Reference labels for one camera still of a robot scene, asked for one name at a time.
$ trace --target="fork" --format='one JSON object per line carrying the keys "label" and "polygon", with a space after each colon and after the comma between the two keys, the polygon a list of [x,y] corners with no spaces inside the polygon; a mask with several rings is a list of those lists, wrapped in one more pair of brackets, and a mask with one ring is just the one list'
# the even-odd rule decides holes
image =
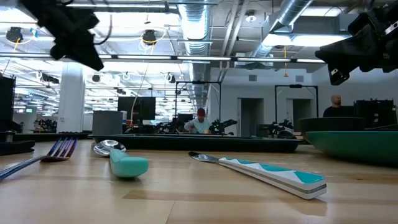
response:
{"label": "fork", "polygon": [[71,156],[72,153],[75,150],[76,143],[77,143],[77,138],[74,140],[72,146],[70,147],[70,144],[72,143],[73,138],[70,138],[68,141],[68,138],[62,141],[60,147],[56,150],[57,146],[61,142],[61,139],[59,139],[53,147],[50,149],[49,153],[45,156],[39,156],[35,158],[31,158],[29,160],[26,160],[25,162],[21,162],[20,164],[17,164],[15,166],[12,166],[8,169],[4,169],[0,171],[0,180],[5,179],[6,177],[15,174],[16,172],[20,171],[21,169],[32,165],[33,163],[37,161],[42,161],[42,162],[59,162],[59,161],[66,161],[68,160]]}

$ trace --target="cap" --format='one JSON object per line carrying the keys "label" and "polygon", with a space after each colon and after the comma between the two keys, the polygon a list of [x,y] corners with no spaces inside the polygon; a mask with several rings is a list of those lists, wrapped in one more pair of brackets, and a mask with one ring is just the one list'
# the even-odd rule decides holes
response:
{"label": "cap", "polygon": [[205,116],[206,115],[206,111],[203,108],[199,108],[198,109],[198,116]]}

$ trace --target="man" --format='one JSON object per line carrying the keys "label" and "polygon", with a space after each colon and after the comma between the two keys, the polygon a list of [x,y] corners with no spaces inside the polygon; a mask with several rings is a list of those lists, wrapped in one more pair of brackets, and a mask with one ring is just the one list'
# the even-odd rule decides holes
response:
{"label": "man", "polygon": [[328,107],[325,112],[323,112],[323,117],[345,117],[347,116],[347,111],[341,107],[341,96],[333,95],[331,96],[331,106]]}
{"label": "man", "polygon": [[187,122],[184,125],[184,128],[190,133],[208,134],[210,123],[205,118],[206,115],[205,109],[199,108],[197,115],[198,117],[192,121]]}

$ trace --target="air duct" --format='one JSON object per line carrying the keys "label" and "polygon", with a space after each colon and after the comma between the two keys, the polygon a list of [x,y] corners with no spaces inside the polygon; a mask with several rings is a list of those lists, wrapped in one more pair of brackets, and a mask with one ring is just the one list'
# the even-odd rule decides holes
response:
{"label": "air duct", "polygon": [[[182,4],[178,6],[182,18],[181,29],[185,39],[206,40],[209,30],[210,8],[206,5]],[[188,55],[208,55],[208,43],[186,42],[185,49]],[[206,74],[210,71],[210,65],[205,63],[192,63],[190,76],[192,81],[206,80]],[[204,107],[206,104],[204,85],[194,85],[193,91],[197,99],[197,107]]]}
{"label": "air duct", "polygon": [[266,34],[264,40],[257,49],[251,53],[250,57],[266,57],[273,48],[273,45],[267,41],[268,34],[276,30],[291,32],[293,30],[293,23],[300,17],[304,10],[309,7],[312,1],[313,0],[284,0],[280,6],[280,10],[267,17],[263,27],[263,33]]}

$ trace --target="table surface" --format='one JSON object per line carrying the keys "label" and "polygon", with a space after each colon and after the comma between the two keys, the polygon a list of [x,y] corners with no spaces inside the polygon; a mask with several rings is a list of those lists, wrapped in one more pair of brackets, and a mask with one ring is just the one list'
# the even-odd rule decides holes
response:
{"label": "table surface", "polygon": [[[0,157],[0,169],[44,155]],[[78,143],[69,161],[36,163],[0,182],[0,222],[69,223],[398,223],[398,170],[325,157],[312,146],[295,154],[207,152],[324,175],[328,193],[306,201],[181,151],[129,151],[149,160],[130,180],[110,172],[109,159]]]}

